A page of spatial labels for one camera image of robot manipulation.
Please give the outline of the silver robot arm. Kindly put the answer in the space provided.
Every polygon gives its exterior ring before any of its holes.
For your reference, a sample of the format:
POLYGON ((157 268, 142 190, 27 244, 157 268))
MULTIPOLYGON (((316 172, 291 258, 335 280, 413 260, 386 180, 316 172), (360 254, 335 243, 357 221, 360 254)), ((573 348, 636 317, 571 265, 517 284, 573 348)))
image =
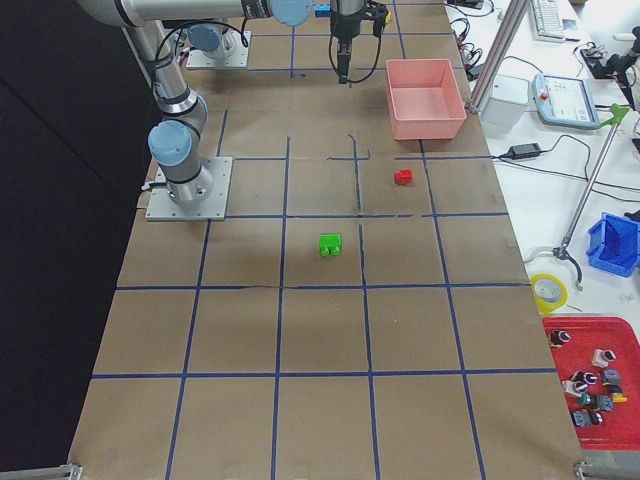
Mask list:
POLYGON ((237 41, 229 32, 222 33, 216 25, 196 24, 188 29, 191 45, 205 56, 221 60, 232 56, 237 48, 237 41))
POLYGON ((311 2, 82 1, 79 5, 95 20, 123 29, 149 78, 162 120, 151 129, 148 145, 165 177, 170 205, 200 207, 214 193, 227 195, 229 186, 216 183, 212 162, 197 154, 208 107, 186 82, 164 24, 176 22, 198 49, 225 58, 249 45, 246 38, 232 42, 229 20, 274 18, 296 27, 310 17, 311 2))

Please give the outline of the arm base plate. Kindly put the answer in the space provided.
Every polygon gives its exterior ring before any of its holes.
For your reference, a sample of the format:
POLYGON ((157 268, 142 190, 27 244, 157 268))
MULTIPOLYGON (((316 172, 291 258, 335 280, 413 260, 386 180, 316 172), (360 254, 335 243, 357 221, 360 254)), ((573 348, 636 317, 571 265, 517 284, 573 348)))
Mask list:
POLYGON ((199 176, 189 183, 169 182, 158 168, 145 217, 149 221, 224 221, 233 157, 199 157, 199 176))
POLYGON ((222 35, 216 50, 202 51, 193 49, 186 61, 188 70, 238 70, 246 69, 249 60, 249 47, 242 43, 238 32, 228 30, 222 35))

